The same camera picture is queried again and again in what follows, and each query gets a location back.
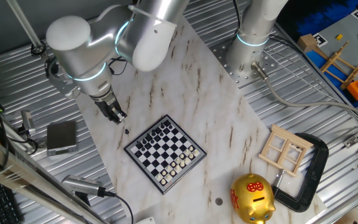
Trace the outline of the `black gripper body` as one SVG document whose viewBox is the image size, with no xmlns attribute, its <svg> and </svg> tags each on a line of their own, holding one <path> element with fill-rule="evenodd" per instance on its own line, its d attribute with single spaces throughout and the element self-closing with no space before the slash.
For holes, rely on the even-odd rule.
<svg viewBox="0 0 358 224">
<path fill-rule="evenodd" d="M 119 103 L 114 94 L 94 98 L 94 101 L 105 116 L 117 116 L 119 114 Z"/>
</svg>

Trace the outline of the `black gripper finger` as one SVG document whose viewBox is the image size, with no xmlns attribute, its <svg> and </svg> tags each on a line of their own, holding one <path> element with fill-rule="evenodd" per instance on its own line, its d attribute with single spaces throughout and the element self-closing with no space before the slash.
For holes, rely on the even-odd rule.
<svg viewBox="0 0 358 224">
<path fill-rule="evenodd" d="M 117 120 L 124 120 L 127 117 L 120 107 L 114 106 L 113 113 L 117 116 Z"/>
<path fill-rule="evenodd" d="M 110 113 L 109 117 L 110 117 L 110 120 L 115 122 L 116 124 L 119 124 L 122 122 L 122 116 L 120 113 L 115 113 L 112 111 Z"/>
</svg>

